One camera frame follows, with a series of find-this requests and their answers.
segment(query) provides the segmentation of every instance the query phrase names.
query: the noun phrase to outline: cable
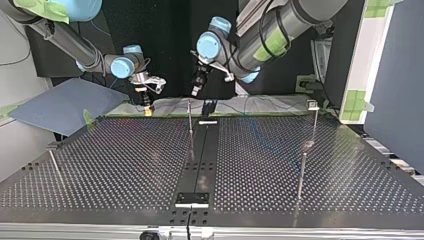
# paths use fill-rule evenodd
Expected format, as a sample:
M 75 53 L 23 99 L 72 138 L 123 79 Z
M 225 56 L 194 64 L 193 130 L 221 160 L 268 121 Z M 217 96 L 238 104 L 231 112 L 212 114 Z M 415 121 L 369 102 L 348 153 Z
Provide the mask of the cable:
M 190 213 L 188 214 L 188 218 L 187 218 L 187 226 L 186 226 L 186 230 L 187 230 L 187 240 L 191 240 L 191 233 L 190 233 L 190 220 L 191 220 L 191 211 L 193 210 L 193 207 L 190 208 Z
M 261 16 L 261 19 L 260 19 L 260 24 L 259 24 L 259 37 L 260 37 L 260 39 L 261 39 L 261 43 L 262 43 L 262 47 L 267 51 L 267 53 L 269 54 L 269 55 L 271 55 L 271 57 L 273 58 L 273 59 L 275 59 L 275 58 L 281 58 L 281 57 L 284 57 L 286 54 L 287 54 L 287 52 L 288 52 L 288 50 L 290 50 L 291 49 L 291 40 L 290 40 L 290 38 L 289 38 L 289 36 L 288 36 L 288 33 L 287 33 L 287 31 L 286 31 L 286 29 L 285 29 L 285 27 L 284 27 L 284 25 L 283 25 L 283 21 L 282 21 L 282 19 L 281 19 L 281 12 L 280 12 L 280 8 L 277 8 L 277 10 L 275 11 L 275 13 L 276 13 L 276 19 L 277 19 L 277 23 L 278 23 L 278 27 L 279 27 L 279 29 L 280 29 L 280 31 L 281 31 L 281 33 L 283 34 L 283 36 L 284 36 L 284 38 L 285 38 L 285 40 L 286 40 L 286 43 L 287 43 L 287 47 L 285 47 L 284 46 L 284 48 L 286 49 L 286 51 L 284 51 L 281 55 L 279 55 L 279 56 L 276 56 L 269 48 L 268 48 L 268 46 L 267 46 L 267 44 L 266 44 L 266 41 L 265 41 L 265 37 L 264 37 L 264 33 L 263 33 L 263 30 L 264 30 L 264 21 L 265 21 L 265 17 L 266 17 L 266 14 L 268 13 L 268 10 L 269 10 L 269 8 L 271 7 L 271 5 L 272 5 L 272 3 L 274 2 L 274 0 L 271 0 L 270 2 L 268 2 L 268 4 L 267 4 L 267 6 L 265 7 L 265 9 L 264 9 L 264 11 L 263 11 L 263 13 L 262 13 L 262 16 Z M 233 47 L 233 45 L 230 43 L 230 53 L 231 53 L 231 57 L 230 58 L 228 58 L 228 55 L 227 55 L 227 49 L 226 49 L 226 47 L 225 47 L 225 45 L 222 43 L 222 40 L 220 39 L 220 41 L 221 41 L 221 45 L 223 45 L 224 46 L 224 51 L 225 51 L 225 58 L 226 58 L 226 62 L 225 62 L 225 64 L 224 64 L 224 67 L 225 67 L 225 65 L 227 65 L 228 63 L 229 63 L 229 61 L 232 59 L 233 61 L 234 61 L 234 63 L 237 65 L 237 67 L 239 67 L 240 69 L 242 69 L 244 72 L 247 72 L 247 73 L 257 73 L 257 72 L 260 72 L 260 70 L 257 70 L 257 71 L 255 71 L 255 70 L 249 70 L 249 69 L 246 69 L 241 63 L 240 63 L 240 59 L 239 59 L 239 56 L 237 55 L 237 57 L 235 57 L 235 53 L 237 52 L 237 48 L 234 50 L 234 52 L 233 52 L 233 50 L 232 50 L 232 47 Z
M 97 30 L 99 30 L 100 32 L 108 35 L 109 37 L 112 37 L 112 35 L 110 33 L 106 32 L 105 30 L 99 28 L 96 24 L 94 24 L 93 20 L 91 20 L 90 22 L 91 22 L 91 25 L 93 25 L 93 27 L 95 27 Z
M 27 55 L 24 57 L 24 58 L 22 58 L 22 59 L 20 59 L 20 60 L 17 60 L 17 61 L 13 61 L 13 62 L 9 62 L 9 63 L 0 63 L 0 67 L 4 67 L 4 66 L 11 66 L 11 65 L 15 65 L 15 64 L 18 64 L 18 63 L 21 63 L 21 62 L 24 62 L 25 60 L 27 60 L 30 56 L 31 56 L 31 48 L 30 48 L 30 45 L 29 45 L 29 42 L 28 42 L 28 38 L 25 36 L 25 34 L 23 34 L 16 26 L 15 26 L 15 24 L 13 24 L 13 22 L 7 17 L 7 16 L 5 16 L 4 14 L 3 14 L 3 12 L 0 12 L 1 13 L 1 15 L 2 15 L 2 17 L 11 25 L 11 27 L 13 27 L 13 30 L 17 33 L 17 34 L 19 34 L 24 40 L 25 40 L 25 42 L 26 42 L 26 44 L 27 44 L 27 46 L 28 46 L 28 53 L 27 53 Z
M 222 104 L 222 105 L 224 105 L 224 106 L 226 106 L 226 107 L 228 107 L 228 108 L 231 108 L 231 109 L 233 109 L 234 111 L 236 111 L 236 112 L 238 112 L 238 113 L 241 113 L 241 114 L 245 114 L 244 112 L 241 112 L 241 111 L 239 111 L 239 110 L 237 110 L 237 109 L 235 109 L 234 107 L 232 107 L 232 106 L 230 106 L 230 105 L 228 105 L 228 104 L 226 104 L 226 103 L 219 103 L 219 104 Z
M 83 65 L 83 67 L 86 68 L 86 69 L 91 69 L 91 68 L 97 67 L 100 64 L 100 66 L 102 68 L 102 76 L 106 77 L 106 74 L 107 74 L 107 72 L 106 72 L 106 61 L 105 61 L 105 58 L 103 56 L 103 53 L 96 46 L 94 46 L 94 44 L 90 40 L 88 40 L 87 38 L 84 38 L 84 40 L 87 41 L 87 43 L 90 44 L 90 46 L 94 50 L 96 60 L 94 61 L 93 64 L 91 64 L 89 66 Z
M 113 85 L 115 85 L 115 83 L 118 81 L 119 78 L 115 78 L 115 80 L 113 81 L 113 83 L 110 85 L 110 89 L 112 89 Z
M 259 21 L 259 38 L 261 39 L 261 43 L 262 43 L 263 48 L 268 52 L 268 54 L 271 55 L 272 58 L 277 58 L 277 56 L 274 55 L 274 53 L 271 52 L 271 50 L 269 50 L 268 46 L 266 45 L 264 33 L 263 33 L 265 16 L 266 16 L 266 13 L 268 12 L 269 7 L 271 7 L 271 4 L 273 2 L 274 2 L 274 0 L 269 1 L 269 3 L 266 5 L 264 11 L 262 12 L 261 20 Z
M 28 50 L 28 54 L 22 58 L 21 60 L 15 61 L 15 62 L 10 62 L 10 63 L 1 63 L 0 67 L 4 67 L 4 66 L 10 66 L 10 65 L 15 65 L 21 62 L 24 62 L 25 60 L 27 60 L 29 57 L 31 56 L 31 49 Z
M 327 90 L 325 89 L 324 81 L 321 79 L 321 70 L 320 70 L 319 63 L 318 63 L 318 61 L 319 61 L 319 59 L 318 59 L 318 52 L 317 52 L 317 49 L 316 49 L 316 47 L 315 47 L 315 46 L 314 46 L 314 48 L 313 48 L 313 49 L 314 49 L 314 58 L 315 58 L 315 62 L 317 63 L 318 81 L 319 81 L 319 83 L 321 83 L 321 85 L 322 85 L 322 89 L 324 90 L 324 94 L 325 94 L 325 96 L 327 97 L 327 99 L 328 99 L 328 101 L 330 102 L 330 104 L 331 104 L 331 105 L 333 105 L 333 106 L 336 106 L 336 105 L 334 104 L 334 102 L 333 102 L 333 101 L 331 101 L 330 96 L 328 95 Z M 339 113 L 337 113 L 337 111 L 336 111 L 336 110 L 334 110 L 334 112 L 336 113 L 337 117 L 338 117 L 338 118 L 340 118 L 340 112 L 339 112 Z

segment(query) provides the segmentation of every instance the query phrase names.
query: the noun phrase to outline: black metal bracket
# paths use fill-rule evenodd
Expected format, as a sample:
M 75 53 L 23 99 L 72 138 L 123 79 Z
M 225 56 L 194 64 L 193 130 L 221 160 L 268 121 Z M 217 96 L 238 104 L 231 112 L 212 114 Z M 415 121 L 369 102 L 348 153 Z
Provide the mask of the black metal bracket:
M 209 193 L 178 193 L 177 208 L 208 208 Z

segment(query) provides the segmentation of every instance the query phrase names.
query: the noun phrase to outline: black panel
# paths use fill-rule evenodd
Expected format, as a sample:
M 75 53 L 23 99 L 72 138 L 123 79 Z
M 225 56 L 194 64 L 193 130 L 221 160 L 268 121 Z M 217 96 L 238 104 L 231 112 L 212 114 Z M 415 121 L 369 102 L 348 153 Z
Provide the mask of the black panel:
M 350 0 L 333 18 L 334 37 L 325 80 L 332 103 L 341 107 L 364 9 L 364 0 Z
M 296 89 L 298 75 L 314 73 L 311 40 L 315 30 L 309 29 L 293 41 L 292 48 L 283 58 L 263 65 L 258 78 L 242 86 L 251 94 L 281 95 L 292 94 Z
M 422 154 L 424 1 L 396 4 L 378 70 L 365 130 L 424 173 Z

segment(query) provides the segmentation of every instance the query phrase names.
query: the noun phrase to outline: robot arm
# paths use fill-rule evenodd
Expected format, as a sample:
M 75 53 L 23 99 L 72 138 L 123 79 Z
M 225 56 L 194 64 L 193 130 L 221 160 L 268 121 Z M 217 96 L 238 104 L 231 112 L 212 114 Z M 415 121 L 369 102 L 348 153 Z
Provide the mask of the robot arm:
M 277 6 L 261 17 L 252 27 L 257 28 L 258 33 L 241 49 L 227 40 L 231 23 L 224 18 L 214 17 L 208 31 L 197 42 L 197 53 L 193 54 L 199 59 L 199 65 L 226 72 L 226 81 L 237 78 L 251 83 L 265 62 L 284 56 L 290 49 L 291 41 L 311 26 L 333 17 L 346 2 L 347 0 L 289 0 L 286 5 Z M 272 3 L 273 0 L 268 3 L 265 12 Z M 192 93 L 194 96 L 202 89 L 202 82 L 206 82 L 206 79 L 196 78 Z
M 92 43 L 82 38 L 69 25 L 53 22 L 18 8 L 13 1 L 0 1 L 0 10 L 16 22 L 33 28 L 59 49 L 75 59 L 81 71 L 111 73 L 117 78 L 131 80 L 134 85 L 156 85 L 155 93 L 160 94 L 166 84 L 164 79 L 150 77 L 147 73 L 143 51 L 138 45 L 124 48 L 123 55 L 103 55 Z

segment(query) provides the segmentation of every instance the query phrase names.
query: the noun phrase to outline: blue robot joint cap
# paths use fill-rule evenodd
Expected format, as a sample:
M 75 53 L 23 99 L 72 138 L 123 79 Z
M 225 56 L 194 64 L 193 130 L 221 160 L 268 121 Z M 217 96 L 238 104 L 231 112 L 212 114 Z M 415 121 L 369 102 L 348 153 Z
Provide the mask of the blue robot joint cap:
M 110 68 L 112 74 L 121 79 L 128 78 L 135 72 L 134 63 L 126 57 L 119 57 L 115 59 Z
M 230 34 L 231 22 L 228 21 L 225 18 L 213 17 L 211 22 L 210 22 L 210 25 L 220 29 L 221 31 L 223 31 L 224 34 L 225 34 L 225 37 L 228 37 L 228 34 Z
M 219 37 L 212 32 L 203 33 L 197 41 L 197 52 L 208 62 L 218 57 L 221 47 Z

